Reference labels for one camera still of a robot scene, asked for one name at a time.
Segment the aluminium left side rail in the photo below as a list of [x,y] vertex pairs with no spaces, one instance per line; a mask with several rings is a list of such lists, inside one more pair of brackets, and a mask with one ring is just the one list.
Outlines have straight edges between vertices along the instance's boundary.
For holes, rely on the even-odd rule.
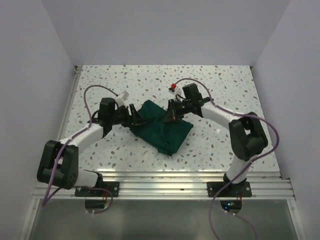
[[64,135],[65,126],[67,124],[69,114],[70,114],[70,105],[72,104],[72,101],[74,99],[74,94],[79,82],[79,77],[82,72],[83,65],[74,65],[70,76],[67,78],[66,86],[64,87],[64,90],[62,92],[62,112],[59,119],[59,124],[57,126],[57,132],[54,134],[54,137],[52,138],[55,141],[58,141],[61,139],[61,137]]

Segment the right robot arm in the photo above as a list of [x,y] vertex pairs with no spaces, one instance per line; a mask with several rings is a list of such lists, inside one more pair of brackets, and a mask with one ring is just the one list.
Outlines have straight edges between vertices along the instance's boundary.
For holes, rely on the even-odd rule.
[[222,189],[227,196],[235,196],[241,190],[240,183],[247,178],[248,170],[244,168],[268,146],[261,118],[255,112],[233,112],[216,105],[209,96],[203,98],[194,83],[184,86],[182,90],[173,84],[169,91],[175,98],[168,101],[162,119],[164,123],[175,122],[192,113],[229,130],[233,160],[224,176]]

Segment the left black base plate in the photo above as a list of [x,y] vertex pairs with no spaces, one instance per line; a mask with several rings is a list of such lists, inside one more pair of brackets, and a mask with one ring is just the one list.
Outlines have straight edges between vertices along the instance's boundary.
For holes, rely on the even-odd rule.
[[77,187],[74,195],[76,197],[94,198],[94,197],[113,197],[119,196],[120,182],[103,181],[95,187]]

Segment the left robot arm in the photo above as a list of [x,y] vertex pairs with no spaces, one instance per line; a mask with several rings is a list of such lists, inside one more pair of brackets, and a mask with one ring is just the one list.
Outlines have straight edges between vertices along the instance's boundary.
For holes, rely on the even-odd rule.
[[125,128],[145,125],[133,104],[120,104],[119,99],[102,98],[97,111],[88,124],[74,135],[59,141],[49,140],[45,145],[37,170],[39,182],[69,190],[85,187],[92,196],[103,193],[102,175],[95,171],[80,170],[80,154],[103,139],[115,125]]

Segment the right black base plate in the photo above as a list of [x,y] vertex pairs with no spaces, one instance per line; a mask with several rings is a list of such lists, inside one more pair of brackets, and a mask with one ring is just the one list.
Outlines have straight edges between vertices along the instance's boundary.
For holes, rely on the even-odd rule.
[[[222,181],[209,181],[206,183],[208,197],[213,198],[216,193],[226,185],[226,182]],[[237,197],[252,197],[251,185],[249,182],[244,181],[238,184],[231,184],[222,190],[217,197],[218,198],[237,198]]]

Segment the green surgical cloth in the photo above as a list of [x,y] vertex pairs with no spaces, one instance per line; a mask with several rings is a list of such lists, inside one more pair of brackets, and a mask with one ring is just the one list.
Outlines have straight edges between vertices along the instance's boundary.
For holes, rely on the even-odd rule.
[[166,111],[151,100],[145,101],[137,112],[147,123],[133,126],[130,131],[156,148],[159,153],[170,157],[178,152],[194,127],[193,124],[181,119],[162,122]]

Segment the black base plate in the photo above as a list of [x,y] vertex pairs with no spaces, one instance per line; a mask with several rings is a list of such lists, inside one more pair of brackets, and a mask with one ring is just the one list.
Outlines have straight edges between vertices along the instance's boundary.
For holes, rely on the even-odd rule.
[[94,198],[94,197],[113,197],[119,196],[120,182],[103,181],[95,187],[77,187],[74,195],[76,197]]
[[[206,183],[208,197],[213,198],[216,193],[226,185],[226,182],[222,181],[209,181]],[[252,197],[251,185],[249,182],[244,181],[238,184],[231,184],[222,190],[217,197],[218,198],[237,198],[237,197]]]

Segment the aluminium front rail frame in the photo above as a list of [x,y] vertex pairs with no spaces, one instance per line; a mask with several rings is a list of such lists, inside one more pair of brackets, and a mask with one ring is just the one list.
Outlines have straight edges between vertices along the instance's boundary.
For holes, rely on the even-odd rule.
[[[207,200],[208,182],[221,182],[223,172],[101,172],[104,181],[119,182],[120,200]],[[293,200],[291,181],[279,172],[249,172],[251,200]]]

